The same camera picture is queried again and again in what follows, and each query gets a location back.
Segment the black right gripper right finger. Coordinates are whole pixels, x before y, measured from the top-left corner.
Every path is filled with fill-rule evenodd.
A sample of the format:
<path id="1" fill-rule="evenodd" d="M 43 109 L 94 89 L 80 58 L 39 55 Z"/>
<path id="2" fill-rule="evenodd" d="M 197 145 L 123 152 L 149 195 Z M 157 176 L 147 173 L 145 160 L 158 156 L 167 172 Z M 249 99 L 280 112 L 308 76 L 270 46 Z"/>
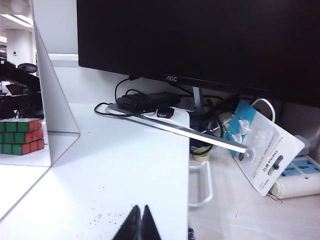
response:
<path id="1" fill-rule="evenodd" d="M 141 239 L 142 240 L 161 240 L 156 223 L 148 205 L 144 206 L 141 220 Z"/>

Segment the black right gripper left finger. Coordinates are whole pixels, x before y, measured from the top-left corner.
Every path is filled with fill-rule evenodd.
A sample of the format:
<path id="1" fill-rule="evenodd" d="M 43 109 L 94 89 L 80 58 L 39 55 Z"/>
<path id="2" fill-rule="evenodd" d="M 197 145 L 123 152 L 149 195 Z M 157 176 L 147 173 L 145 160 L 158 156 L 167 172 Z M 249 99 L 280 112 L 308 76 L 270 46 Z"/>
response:
<path id="1" fill-rule="evenodd" d="M 141 240 L 141 223 L 141 210 L 138 205 L 135 205 L 113 237 L 113 240 Z"/>

